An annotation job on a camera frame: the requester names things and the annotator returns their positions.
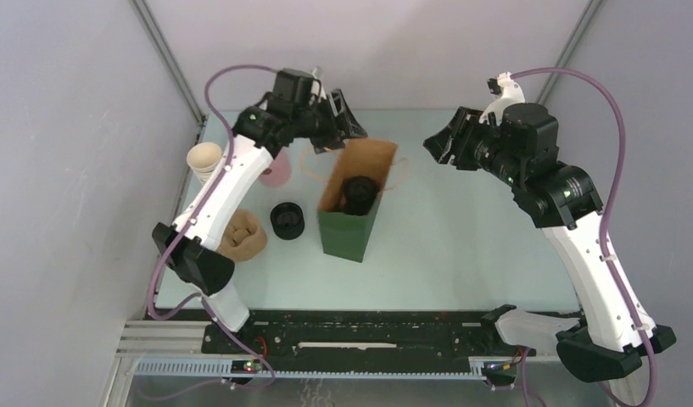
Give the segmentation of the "black cup lid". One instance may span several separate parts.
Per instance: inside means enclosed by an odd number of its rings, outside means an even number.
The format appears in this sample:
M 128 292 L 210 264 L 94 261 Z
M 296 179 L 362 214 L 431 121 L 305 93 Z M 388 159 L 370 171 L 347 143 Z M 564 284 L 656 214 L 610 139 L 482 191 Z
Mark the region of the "black cup lid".
M 349 215 L 366 215 L 379 192 L 375 180 L 367 176 L 355 176 L 344 183 L 344 212 Z

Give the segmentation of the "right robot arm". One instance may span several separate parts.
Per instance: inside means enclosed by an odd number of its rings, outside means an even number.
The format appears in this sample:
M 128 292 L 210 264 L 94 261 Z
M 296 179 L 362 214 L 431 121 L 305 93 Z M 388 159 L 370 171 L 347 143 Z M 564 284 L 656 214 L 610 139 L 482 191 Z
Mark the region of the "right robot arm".
M 503 305 L 488 313 L 479 341 L 490 354 L 512 345 L 554 353 L 582 382 L 621 379 L 649 352 L 676 341 L 672 328 L 641 311 L 623 268 L 607 262 L 599 229 L 603 204 L 585 170 L 562 163 L 559 124 L 537 103 L 517 103 L 501 116 L 461 107 L 423 145 L 439 164 L 484 170 L 503 181 L 518 208 L 560 256 L 580 303 L 580 317 L 554 317 Z

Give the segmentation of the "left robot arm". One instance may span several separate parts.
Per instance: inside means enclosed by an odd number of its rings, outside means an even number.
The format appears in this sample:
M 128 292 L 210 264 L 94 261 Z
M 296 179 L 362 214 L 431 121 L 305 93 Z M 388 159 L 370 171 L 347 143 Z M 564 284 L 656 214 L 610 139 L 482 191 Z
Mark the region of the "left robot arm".
M 221 341 L 234 353 L 254 342 L 245 324 L 249 308 L 232 283 L 235 262 L 217 249 L 229 221 L 249 189 L 278 154 L 304 138 L 316 151 L 342 148 L 346 140 L 365 138 L 343 91 L 327 90 L 314 73 L 271 69 L 272 89 L 242 110 L 233 124 L 215 109 L 226 130 L 226 150 L 196 198 L 171 223 L 158 223 L 152 238 L 159 261 L 152 282 L 170 269 L 187 285 L 223 328 Z

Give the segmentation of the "green paper bag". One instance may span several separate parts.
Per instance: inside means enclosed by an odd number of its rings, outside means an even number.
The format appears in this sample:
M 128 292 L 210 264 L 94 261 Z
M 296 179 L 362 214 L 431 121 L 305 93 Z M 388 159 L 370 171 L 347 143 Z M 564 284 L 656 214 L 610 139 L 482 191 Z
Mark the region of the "green paper bag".
M 314 148 L 299 153 L 299 168 L 325 184 L 316 209 L 322 252 L 361 263 L 372 234 L 381 199 L 396 159 L 398 144 L 386 140 L 355 138 L 338 150 L 329 177 L 306 169 L 305 160 Z

